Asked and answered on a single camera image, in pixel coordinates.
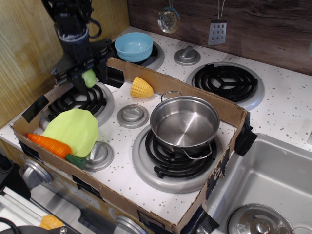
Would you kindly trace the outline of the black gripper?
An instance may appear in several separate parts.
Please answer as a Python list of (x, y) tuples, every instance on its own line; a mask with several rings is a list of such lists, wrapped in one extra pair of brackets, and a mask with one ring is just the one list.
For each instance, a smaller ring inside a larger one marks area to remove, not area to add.
[(84, 29), (77, 35), (61, 34), (57, 30), (63, 49), (61, 59), (51, 70), (57, 83), (72, 82), (81, 94), (87, 94), (87, 86), (82, 73), (93, 69), (101, 83), (107, 83), (107, 59), (115, 53), (111, 39), (90, 41), (89, 30)]

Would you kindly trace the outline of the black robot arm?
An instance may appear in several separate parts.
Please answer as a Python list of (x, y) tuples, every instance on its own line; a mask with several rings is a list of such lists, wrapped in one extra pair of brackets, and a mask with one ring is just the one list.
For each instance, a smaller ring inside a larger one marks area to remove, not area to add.
[(111, 39), (98, 38), (102, 34), (100, 23), (91, 17), (90, 0), (44, 0), (42, 4), (54, 22), (54, 29), (63, 55), (51, 70), (57, 83), (72, 83), (80, 93), (89, 88), (83, 78), (87, 71), (95, 72), (95, 79), (108, 80), (107, 59), (114, 55)]

